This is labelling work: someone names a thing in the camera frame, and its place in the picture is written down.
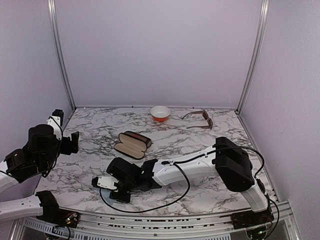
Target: lavender wall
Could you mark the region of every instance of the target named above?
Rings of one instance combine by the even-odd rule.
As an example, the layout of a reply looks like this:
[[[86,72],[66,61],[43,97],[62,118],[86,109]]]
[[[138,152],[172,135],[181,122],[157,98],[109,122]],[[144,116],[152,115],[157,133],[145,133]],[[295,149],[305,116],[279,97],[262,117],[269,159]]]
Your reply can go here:
[[[55,53],[47,1],[0,2],[0,156],[28,139],[28,129],[46,122],[54,109],[71,109]],[[37,178],[0,194],[0,201],[29,196]],[[10,228],[0,224],[1,239]]]
[[[78,106],[235,109],[260,0],[56,0]]]
[[[319,239],[319,1],[271,1],[242,117],[302,239]]]

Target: orange bowl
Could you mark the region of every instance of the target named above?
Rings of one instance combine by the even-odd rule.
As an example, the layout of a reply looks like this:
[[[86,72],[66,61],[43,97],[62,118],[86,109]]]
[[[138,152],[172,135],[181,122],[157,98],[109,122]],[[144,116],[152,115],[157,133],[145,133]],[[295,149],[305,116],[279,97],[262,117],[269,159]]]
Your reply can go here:
[[[169,118],[171,111],[166,106],[154,106],[151,108],[150,113],[157,122],[164,122]]]

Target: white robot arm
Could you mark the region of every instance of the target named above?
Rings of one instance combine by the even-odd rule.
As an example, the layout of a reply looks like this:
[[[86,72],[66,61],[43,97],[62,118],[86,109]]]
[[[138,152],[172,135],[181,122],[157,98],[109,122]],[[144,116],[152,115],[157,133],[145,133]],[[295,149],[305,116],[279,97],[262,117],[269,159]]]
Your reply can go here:
[[[251,207],[248,214],[243,212],[234,216],[235,227],[249,226],[250,219],[252,226],[266,223],[274,219],[269,197],[263,183],[252,175],[252,163],[242,148],[250,149],[218,137],[213,146],[202,151],[177,158],[148,160],[141,167],[117,157],[107,167],[109,176],[92,179],[92,185],[110,190],[110,199],[129,203],[132,191],[159,189],[186,178],[220,176],[227,189],[241,193]]]
[[[72,133],[71,139],[63,136],[61,129],[63,116],[63,111],[56,109],[48,118],[47,124],[30,128],[26,145],[11,152],[0,163],[0,193],[37,174],[47,177],[55,167],[60,154],[70,155],[78,152],[79,132]],[[60,224],[57,221],[60,215],[68,215],[65,210],[59,209],[50,191],[37,192],[23,199],[0,202],[0,209],[0,222],[40,216],[39,218]]]

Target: marble countertop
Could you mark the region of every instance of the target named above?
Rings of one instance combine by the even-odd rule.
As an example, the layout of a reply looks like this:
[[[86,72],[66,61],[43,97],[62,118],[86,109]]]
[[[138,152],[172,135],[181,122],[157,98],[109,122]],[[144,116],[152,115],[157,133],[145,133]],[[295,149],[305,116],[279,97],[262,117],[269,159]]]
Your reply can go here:
[[[61,207],[79,211],[119,214],[106,206],[99,191],[91,186],[92,178],[107,175],[111,160],[121,157],[140,166],[146,160],[175,158],[194,153],[212,145],[217,137],[227,137],[237,145],[251,146],[234,111],[207,109],[213,128],[201,129],[188,126],[206,125],[199,114],[181,119],[192,108],[171,108],[169,119],[155,122],[150,108],[80,108],[70,119],[64,135],[79,131],[79,152],[70,156],[60,155],[56,167],[47,178],[41,178],[36,192],[50,190]],[[118,134],[125,131],[141,133],[152,139],[145,157],[135,160],[114,150]],[[257,156],[250,154],[253,172],[261,166]],[[274,195],[266,174],[259,178],[270,196]],[[199,215],[248,208],[249,204],[240,193],[227,190],[220,177],[200,177],[190,180],[188,194],[179,202],[143,215]],[[179,198],[187,188],[185,181],[176,182],[161,189],[134,192],[131,203],[118,203],[108,199],[114,207],[127,211],[141,211],[165,205]],[[109,193],[104,190],[104,197]]]

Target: sunglasses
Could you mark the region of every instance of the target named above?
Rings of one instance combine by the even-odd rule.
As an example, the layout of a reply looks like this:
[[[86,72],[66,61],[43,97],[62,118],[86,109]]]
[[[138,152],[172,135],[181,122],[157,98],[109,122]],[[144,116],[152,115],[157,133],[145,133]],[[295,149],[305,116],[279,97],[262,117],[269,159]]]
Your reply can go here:
[[[188,126],[187,129],[192,129],[192,128],[212,129],[212,127],[214,126],[214,123],[212,122],[212,119],[209,118],[209,115],[206,112],[206,110],[189,112],[186,115],[184,115],[182,119],[184,119],[186,116],[190,114],[201,114],[203,118],[207,121],[208,126]]]

